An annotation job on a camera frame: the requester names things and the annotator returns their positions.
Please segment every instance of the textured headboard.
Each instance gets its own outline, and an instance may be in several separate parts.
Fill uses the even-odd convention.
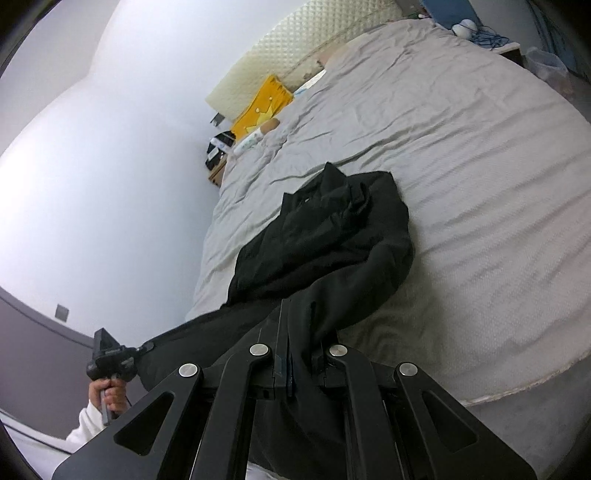
[[[236,119],[268,75],[275,74],[294,91],[322,69],[316,56],[326,47],[400,18],[402,10],[394,0],[310,0],[238,60],[206,102]]]

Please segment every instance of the black mount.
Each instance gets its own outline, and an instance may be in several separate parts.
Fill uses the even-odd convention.
[[[224,365],[185,364],[63,462],[53,480],[244,479],[257,401],[294,394],[287,322]],[[531,467],[424,371],[343,345],[313,358],[345,416],[349,480],[535,480]]]

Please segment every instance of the black clothing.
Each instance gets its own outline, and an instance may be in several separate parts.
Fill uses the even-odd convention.
[[[313,384],[311,352],[394,294],[413,255],[408,209],[392,176],[346,177],[326,164],[285,194],[279,216],[241,249],[226,304],[154,340],[139,362],[142,382],[152,388],[187,362],[225,362],[276,325],[289,298],[295,396],[258,402],[249,457],[290,480],[346,478],[342,413]]]

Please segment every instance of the metal bolt head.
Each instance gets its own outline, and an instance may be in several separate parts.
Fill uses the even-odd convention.
[[[415,364],[405,363],[400,365],[400,373],[405,377],[413,377],[418,373],[418,368]]]
[[[266,355],[268,351],[269,347],[267,347],[267,345],[265,345],[264,343],[255,343],[251,347],[251,354],[253,354],[254,356]]]
[[[192,377],[199,372],[199,367],[195,364],[184,364],[178,369],[178,374],[181,377]]]
[[[329,348],[329,353],[332,356],[345,356],[347,355],[347,347],[345,345],[333,345]]]

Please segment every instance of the bed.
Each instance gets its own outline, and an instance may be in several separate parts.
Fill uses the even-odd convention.
[[[547,478],[591,414],[591,125],[432,20],[364,34],[278,118],[226,169],[187,319],[224,303],[284,192],[326,162],[390,171],[416,258],[340,341],[416,362]]]

